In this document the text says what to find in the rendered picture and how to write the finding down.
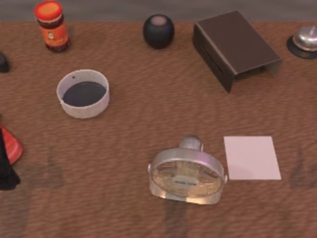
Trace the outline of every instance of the jar lid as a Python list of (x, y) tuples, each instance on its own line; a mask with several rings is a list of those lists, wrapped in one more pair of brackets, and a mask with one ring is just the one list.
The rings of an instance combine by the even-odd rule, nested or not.
[(50, 21), (58, 18), (63, 12), (61, 5), (54, 0), (46, 0), (36, 5), (35, 16), (39, 20)]

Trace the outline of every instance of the wooden table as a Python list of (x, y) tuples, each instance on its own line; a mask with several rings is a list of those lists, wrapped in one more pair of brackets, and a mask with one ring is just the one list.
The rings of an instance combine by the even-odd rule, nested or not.
[[(161, 51), (141, 23), (69, 23), (64, 54), (43, 46), (36, 23), (0, 23), (12, 65), (0, 74), (1, 122), (25, 148), (22, 184), (0, 193), (0, 237), (314, 238), (317, 67), (285, 45), (303, 24), (254, 23), (284, 61), (227, 94), (192, 46), (192, 23)], [(89, 120), (66, 115), (55, 92), (83, 68), (110, 82), (109, 107)], [(152, 196), (148, 162), (186, 134), (225, 167), (224, 136), (271, 135), (282, 181), (229, 181), (215, 206)]]

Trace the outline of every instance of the orange jar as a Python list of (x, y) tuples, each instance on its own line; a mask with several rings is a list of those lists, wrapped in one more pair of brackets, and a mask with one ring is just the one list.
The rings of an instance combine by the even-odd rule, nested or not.
[(53, 52), (66, 50), (70, 41), (61, 5), (54, 0), (46, 0), (36, 5), (34, 13), (46, 47)]

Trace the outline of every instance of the gray wall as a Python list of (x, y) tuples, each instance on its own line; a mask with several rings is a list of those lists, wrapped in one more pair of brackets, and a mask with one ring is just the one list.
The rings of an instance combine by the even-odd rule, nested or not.
[[(0, 21), (33, 21), (40, 0), (0, 0)], [(59, 0), (67, 21), (135, 21), (153, 13), (194, 21), (231, 10), (249, 20), (315, 21), (317, 0)]]

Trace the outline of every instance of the pink sticky note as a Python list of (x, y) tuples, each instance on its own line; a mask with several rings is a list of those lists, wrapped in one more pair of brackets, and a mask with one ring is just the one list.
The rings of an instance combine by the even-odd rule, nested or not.
[(229, 178), (281, 180), (271, 136), (225, 136)]

